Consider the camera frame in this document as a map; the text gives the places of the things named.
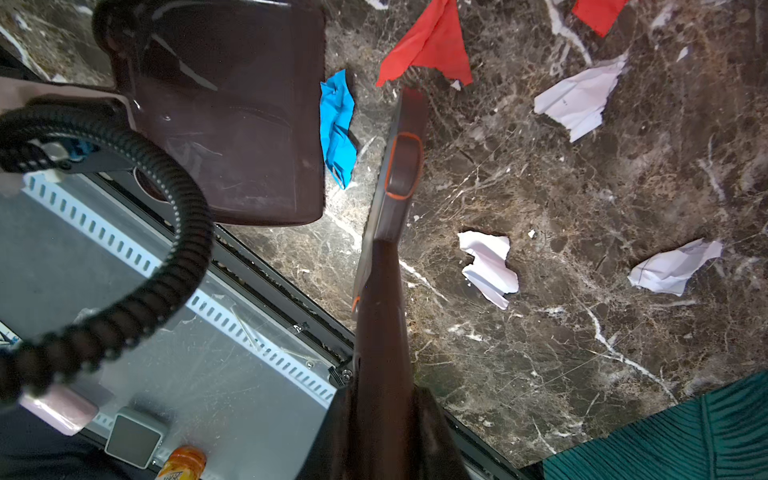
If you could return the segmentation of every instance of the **marble floor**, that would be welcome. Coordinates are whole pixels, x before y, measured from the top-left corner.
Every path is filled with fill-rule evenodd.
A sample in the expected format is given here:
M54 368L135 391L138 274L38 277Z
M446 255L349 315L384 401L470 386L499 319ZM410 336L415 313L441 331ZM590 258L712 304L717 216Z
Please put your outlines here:
M397 91L431 108L400 247L417 381L523 466L768 367L768 4L631 0L606 38L573 0L459 0L475 83L412 69L375 87L426 0L325 0L326 73L355 75L353 183L327 178L311 227L234 228L347 326L360 235ZM93 0L4 0L0 44L39 74L109 85ZM556 35L553 25L563 28ZM688 54L678 60L681 50ZM533 98L627 52L604 124L571 144ZM502 311L464 280L463 230L503 234L520 293ZM530 238L528 232L535 230ZM720 239L678 298L630 268Z

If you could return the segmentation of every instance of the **blue paper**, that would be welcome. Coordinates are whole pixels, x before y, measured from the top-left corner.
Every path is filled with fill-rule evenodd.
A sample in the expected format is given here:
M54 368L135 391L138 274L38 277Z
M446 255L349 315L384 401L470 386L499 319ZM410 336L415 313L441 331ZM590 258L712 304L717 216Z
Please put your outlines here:
M323 159L339 187L346 189L357 161L357 149L349 139L349 123L355 101L346 86L346 70L320 83L320 145Z

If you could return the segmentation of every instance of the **black corrugated hose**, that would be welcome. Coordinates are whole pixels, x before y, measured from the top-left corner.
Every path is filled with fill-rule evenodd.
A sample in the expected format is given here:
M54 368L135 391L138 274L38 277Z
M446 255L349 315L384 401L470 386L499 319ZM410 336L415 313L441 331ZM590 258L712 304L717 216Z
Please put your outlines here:
M81 370L96 370L103 359L152 335L190 298L211 258L214 225L208 203L190 175L157 145L128 127L77 108L32 105L0 116L0 166L6 172L49 166L26 142L70 137L120 155L151 178L176 214L176 240L155 273L114 305L37 343L0 352L0 402L13 403L22 391L39 396L53 382L71 381Z

